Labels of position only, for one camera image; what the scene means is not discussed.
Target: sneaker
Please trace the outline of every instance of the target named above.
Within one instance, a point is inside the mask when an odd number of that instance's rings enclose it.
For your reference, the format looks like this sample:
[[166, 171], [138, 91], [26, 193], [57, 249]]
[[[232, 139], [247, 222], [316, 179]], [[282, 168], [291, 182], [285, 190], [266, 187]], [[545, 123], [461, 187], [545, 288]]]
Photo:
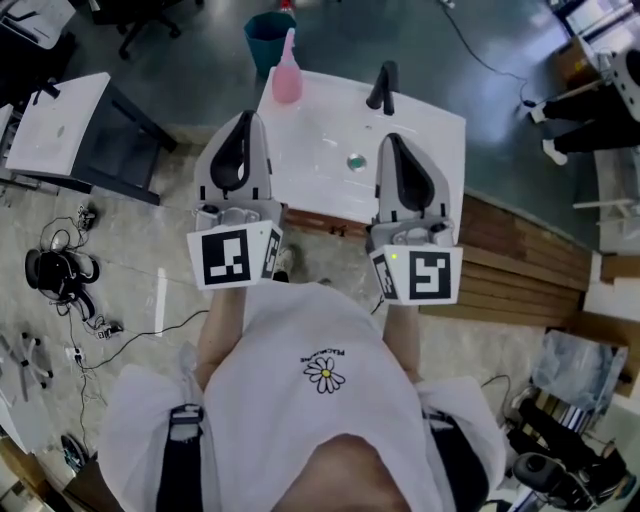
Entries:
[[540, 103], [540, 105], [537, 105], [531, 109], [529, 115], [531, 116], [531, 119], [533, 119], [534, 123], [544, 123], [547, 120], [547, 116], [544, 115], [544, 107], [546, 106], [547, 102], [543, 101], [542, 103]]
[[276, 272], [285, 272], [290, 276], [295, 262], [296, 254], [293, 248], [289, 246], [284, 247], [278, 252], [278, 257], [276, 258], [276, 265], [273, 269], [273, 273], [275, 274]]
[[556, 165], [564, 165], [569, 160], [567, 155], [560, 153], [560, 151], [556, 149], [556, 144], [553, 142], [553, 139], [542, 141], [542, 151], [551, 157], [551, 160], [553, 160]]

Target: spray bottle nozzle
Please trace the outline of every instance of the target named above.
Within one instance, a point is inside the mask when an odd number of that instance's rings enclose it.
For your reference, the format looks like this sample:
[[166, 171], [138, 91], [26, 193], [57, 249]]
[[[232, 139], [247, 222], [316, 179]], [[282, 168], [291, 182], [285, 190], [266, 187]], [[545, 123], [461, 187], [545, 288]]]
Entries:
[[290, 28], [287, 31], [287, 37], [284, 41], [284, 49], [282, 50], [282, 60], [283, 61], [292, 61], [294, 60], [293, 58], [293, 47], [295, 46], [294, 44], [294, 38], [296, 35], [296, 29], [295, 28]]

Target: concrete floor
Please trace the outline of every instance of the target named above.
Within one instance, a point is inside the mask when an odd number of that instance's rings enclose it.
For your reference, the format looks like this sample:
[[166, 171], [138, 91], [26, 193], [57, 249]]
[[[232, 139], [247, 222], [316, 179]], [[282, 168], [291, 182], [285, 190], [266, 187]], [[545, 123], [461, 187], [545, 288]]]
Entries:
[[[256, 108], [257, 79], [243, 26], [274, 0], [185, 0], [167, 11], [182, 30], [173, 40], [152, 23], [117, 54], [122, 36], [95, 26], [86, 8], [70, 30], [79, 47], [67, 77], [108, 71], [134, 102], [160, 123], [220, 126]], [[296, 55], [303, 69], [373, 83], [386, 59], [396, 60], [404, 94], [467, 119], [468, 191], [597, 247], [595, 211], [575, 212], [576, 196], [597, 194], [591, 155], [557, 167], [540, 149], [540, 128], [519, 107], [520, 83], [481, 67], [467, 53], [436, 0], [298, 0]], [[524, 97], [540, 101], [561, 90], [549, 60], [566, 34], [544, 0], [459, 2], [451, 11], [473, 47], [493, 66], [528, 77]]]
[[[196, 288], [185, 243], [187, 233], [195, 229], [191, 203], [186, 198], [192, 194], [193, 164], [201, 150], [199, 146], [179, 146], [171, 155], [161, 155], [151, 183], [152, 190], [161, 194], [159, 207], [99, 189], [91, 196], [68, 190], [58, 196], [18, 189], [0, 194], [0, 239], [6, 242], [0, 251], [0, 290], [10, 290], [0, 294], [0, 332], [7, 340], [18, 339], [22, 331], [43, 339], [54, 378], [45, 390], [32, 387], [29, 396], [30, 400], [42, 400], [49, 416], [52, 448], [48, 453], [38, 453], [38, 457], [60, 487], [73, 475], [59, 453], [59, 436], [71, 432], [78, 439], [83, 437], [79, 422], [83, 379], [64, 351], [71, 347], [70, 332], [85, 352], [87, 365], [96, 365], [114, 355], [135, 334], [178, 325], [209, 307], [211, 294]], [[99, 261], [101, 275], [97, 282], [87, 285], [86, 291], [99, 313], [125, 329], [107, 341], [87, 332], [75, 310], [70, 318], [58, 316], [45, 297], [29, 288], [23, 273], [24, 255], [38, 246], [41, 235], [46, 247], [57, 229], [70, 229], [64, 220], [44, 233], [43, 227], [56, 217], [75, 215], [80, 204], [91, 204], [99, 215], [81, 252]], [[285, 241], [299, 246], [303, 255], [292, 281], [328, 278], [331, 286], [365, 310], [371, 311], [377, 304], [379, 288], [361, 241], [289, 228]], [[80, 261], [88, 264], [84, 257]], [[387, 305], [382, 304], [374, 315], [381, 326], [386, 312]], [[90, 373], [83, 424], [91, 451], [96, 447], [106, 404], [122, 368], [133, 363], [170, 373], [183, 344], [197, 342], [203, 322], [201, 314], [182, 328], [162, 335], [145, 334], [113, 361]], [[426, 381], [471, 375], [482, 383], [495, 375], [508, 374], [511, 399], [526, 386], [542, 347], [544, 328], [420, 315], [420, 332], [420, 374]], [[505, 384], [499, 380], [484, 389], [500, 421]]]

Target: wooden paneling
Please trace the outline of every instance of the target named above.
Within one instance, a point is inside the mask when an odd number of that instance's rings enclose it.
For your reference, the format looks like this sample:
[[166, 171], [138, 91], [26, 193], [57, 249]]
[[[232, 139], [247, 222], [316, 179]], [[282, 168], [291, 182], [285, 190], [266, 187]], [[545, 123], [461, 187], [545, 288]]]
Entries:
[[526, 288], [518, 288], [510, 286], [508, 284], [494, 283], [485, 279], [477, 279], [475, 277], [464, 275], [460, 280], [460, 291], [471, 292], [499, 299], [506, 299], [509, 301], [513, 301], [514, 304], [536, 304], [539, 306], [544, 306], [546, 308], [551, 308], [556, 312], [561, 311], [563, 313], [575, 311], [576, 303], [578, 301], [578, 298], [568, 299], [557, 297], [555, 295], [548, 295], [546, 293], [527, 290]]
[[555, 270], [540, 267], [525, 261], [515, 260], [502, 254], [495, 254], [477, 247], [463, 246], [464, 260], [477, 265], [491, 267], [512, 274], [531, 277], [539, 281], [557, 284], [565, 288], [586, 291], [589, 287], [589, 277], [576, 279]]
[[461, 244], [588, 282], [589, 251], [469, 196], [464, 198], [462, 216]]
[[[362, 239], [366, 226], [288, 210], [303, 230]], [[510, 212], [465, 196], [459, 245], [464, 248], [458, 304], [425, 314], [560, 327], [579, 309], [589, 285], [591, 254]]]
[[600, 279], [611, 282], [616, 277], [640, 277], [640, 256], [603, 256]]
[[482, 322], [540, 327], [562, 327], [567, 321], [566, 318], [498, 311], [495, 309], [463, 306], [461, 304], [453, 304], [451, 306], [420, 306], [420, 313], [424, 315], [445, 316], [448, 318], [462, 318], [464, 320], [480, 320]]
[[366, 226], [359, 222], [300, 210], [287, 210], [285, 222], [303, 231], [321, 231], [349, 238], [365, 238], [367, 236]]

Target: flower graphic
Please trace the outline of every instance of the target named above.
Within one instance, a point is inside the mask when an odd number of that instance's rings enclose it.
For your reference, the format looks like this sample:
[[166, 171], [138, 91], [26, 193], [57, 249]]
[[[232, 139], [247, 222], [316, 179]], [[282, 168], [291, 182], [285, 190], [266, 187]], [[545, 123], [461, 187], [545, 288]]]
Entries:
[[309, 376], [311, 382], [318, 383], [318, 393], [333, 393], [344, 384], [344, 377], [333, 371], [333, 365], [332, 357], [326, 360], [318, 357], [307, 364], [304, 374]]

